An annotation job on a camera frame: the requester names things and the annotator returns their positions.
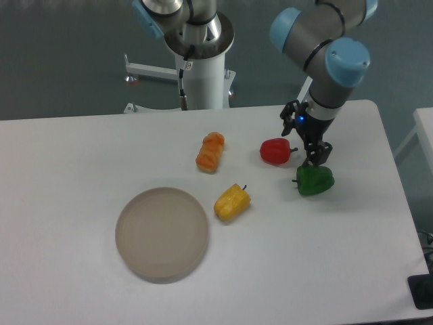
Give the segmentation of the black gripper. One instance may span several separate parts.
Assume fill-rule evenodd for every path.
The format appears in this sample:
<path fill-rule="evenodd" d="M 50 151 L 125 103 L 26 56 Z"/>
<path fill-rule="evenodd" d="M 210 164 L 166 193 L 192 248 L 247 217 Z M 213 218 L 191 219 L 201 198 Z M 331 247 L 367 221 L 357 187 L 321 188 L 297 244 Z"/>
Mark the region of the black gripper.
<path fill-rule="evenodd" d="M 332 152 L 332 145 L 322 139 L 333 120 L 323 121 L 312 117 L 306 111 L 308 107 L 308 102 L 298 100 L 288 102 L 284 106 L 279 115 L 283 121 L 281 136 L 285 137 L 295 129 L 304 143 L 306 152 L 302 167 L 309 165 L 316 167 L 324 164 Z"/>

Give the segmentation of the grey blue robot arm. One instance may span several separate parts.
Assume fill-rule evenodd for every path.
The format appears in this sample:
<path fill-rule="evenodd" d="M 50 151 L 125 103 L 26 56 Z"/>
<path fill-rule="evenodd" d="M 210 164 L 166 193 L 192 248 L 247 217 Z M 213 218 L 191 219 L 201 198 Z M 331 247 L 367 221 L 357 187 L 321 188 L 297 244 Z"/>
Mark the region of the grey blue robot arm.
<path fill-rule="evenodd" d="M 311 79 L 304 96 L 281 112 L 283 134 L 296 131 L 304 144 L 306 165 L 326 162 L 331 144 L 323 140 L 348 97 L 363 80 L 370 55 L 346 33 L 371 17 L 376 1 L 317 1 L 301 12 L 289 7 L 272 22 L 269 38 L 278 51 Z M 144 30 L 163 38 L 175 57 L 182 110 L 218 110 L 228 98 L 225 55 L 234 41 L 228 17 L 215 1 L 134 1 Z"/>

